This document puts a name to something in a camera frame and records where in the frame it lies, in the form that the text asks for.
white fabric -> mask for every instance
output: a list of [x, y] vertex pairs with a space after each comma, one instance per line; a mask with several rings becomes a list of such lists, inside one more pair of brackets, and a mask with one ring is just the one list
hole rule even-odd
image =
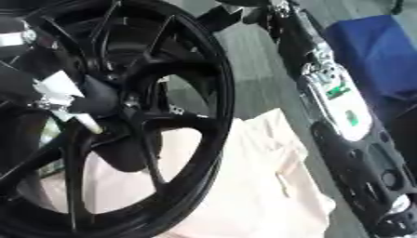
[[[163, 134], [160, 166], [172, 179], [190, 158], [200, 135], [191, 129]], [[222, 167], [197, 210], [159, 238], [324, 237], [334, 202], [323, 195], [303, 161], [307, 151], [284, 114], [234, 120]], [[43, 181], [53, 206], [66, 210], [62, 175]], [[95, 213], [131, 205], [154, 191], [146, 172], [121, 173], [97, 155], [87, 161], [85, 201]]]

blue cushion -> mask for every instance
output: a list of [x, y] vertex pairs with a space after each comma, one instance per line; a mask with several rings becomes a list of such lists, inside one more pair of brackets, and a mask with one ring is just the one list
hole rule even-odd
[[393, 17], [339, 21], [325, 35], [381, 119], [417, 101], [417, 51]]

